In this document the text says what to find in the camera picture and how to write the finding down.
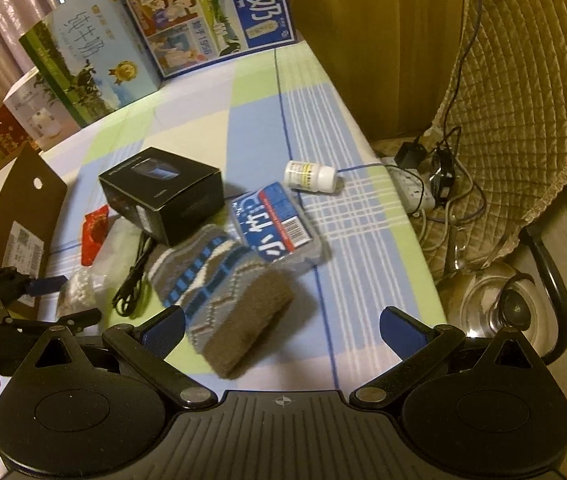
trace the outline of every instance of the power socket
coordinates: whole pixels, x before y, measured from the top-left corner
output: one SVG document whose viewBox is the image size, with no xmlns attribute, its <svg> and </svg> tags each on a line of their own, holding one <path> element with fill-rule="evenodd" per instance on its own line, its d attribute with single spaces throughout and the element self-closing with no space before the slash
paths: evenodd
<svg viewBox="0 0 567 480">
<path fill-rule="evenodd" d="M 426 212 L 432 211 L 435 208 L 435 198 L 430 191 L 430 186 L 425 183 L 423 186 L 423 198 L 421 205 L 419 199 L 421 198 L 421 178 L 417 170 L 400 170 L 399 168 L 392 168 L 396 166 L 395 158 L 393 156 L 385 156 L 381 160 L 395 185 L 401 205 L 404 206 L 406 213 L 416 212 L 417 208 L 424 209 Z"/>
</svg>

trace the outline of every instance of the striped knit fabric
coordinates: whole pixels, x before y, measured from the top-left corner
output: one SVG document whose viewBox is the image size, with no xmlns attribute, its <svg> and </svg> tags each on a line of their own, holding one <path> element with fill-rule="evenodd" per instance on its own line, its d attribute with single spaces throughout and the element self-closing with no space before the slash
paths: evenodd
<svg viewBox="0 0 567 480">
<path fill-rule="evenodd" d="M 215 225 L 176 247 L 157 246 L 146 272 L 164 306 L 181 306 L 190 343 L 220 377 L 292 300 L 281 272 Z"/>
</svg>

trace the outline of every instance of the electric kettle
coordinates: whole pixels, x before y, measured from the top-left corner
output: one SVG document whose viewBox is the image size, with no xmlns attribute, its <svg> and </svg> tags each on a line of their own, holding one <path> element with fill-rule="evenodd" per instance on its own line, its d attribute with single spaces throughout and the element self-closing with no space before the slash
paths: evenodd
<svg viewBox="0 0 567 480">
<path fill-rule="evenodd" d="M 458 243 L 461 230 L 454 224 L 450 227 L 445 274 L 437 284 L 448 323 L 471 337 L 494 337 L 504 326 L 517 328 L 545 364 L 556 361 L 567 348 L 567 290 L 541 240 L 541 230 L 526 226 L 519 240 L 531 250 L 552 310 L 531 275 L 493 261 L 499 245 L 483 265 L 468 269 L 462 256 L 465 247 Z"/>
</svg>

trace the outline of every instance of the plaid tablecloth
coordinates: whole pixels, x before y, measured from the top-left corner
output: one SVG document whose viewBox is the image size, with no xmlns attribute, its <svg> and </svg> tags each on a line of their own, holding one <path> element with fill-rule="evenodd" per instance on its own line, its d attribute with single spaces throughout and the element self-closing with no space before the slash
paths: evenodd
<svg viewBox="0 0 567 480">
<path fill-rule="evenodd" d="M 379 336 L 385 306 L 430 325 L 444 322 L 390 177 L 306 43 L 180 76 L 47 152 L 68 182 L 49 275 L 70 276 L 80 265 L 83 217 L 105 203 L 97 175 L 148 146 L 222 168 L 227 197 L 281 181 L 291 159 L 336 167 L 342 178 L 335 195 L 299 194 L 325 259 L 294 280 L 294 302 L 248 370 L 220 380 L 187 338 L 167 358 L 218 395 L 333 388 L 348 395 L 398 361 Z M 161 308 L 152 297 L 133 322 Z M 52 301 L 42 304 L 41 316 L 54 318 Z M 113 314 L 108 323 L 120 321 Z"/>
</svg>

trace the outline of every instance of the black box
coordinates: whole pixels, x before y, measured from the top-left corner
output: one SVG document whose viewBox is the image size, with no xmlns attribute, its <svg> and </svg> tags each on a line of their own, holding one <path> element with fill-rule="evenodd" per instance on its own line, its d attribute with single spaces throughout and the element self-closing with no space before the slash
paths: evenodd
<svg viewBox="0 0 567 480">
<path fill-rule="evenodd" d="M 169 246 L 224 207 L 221 170 L 157 148 L 117 164 L 99 182 L 110 207 Z"/>
</svg>

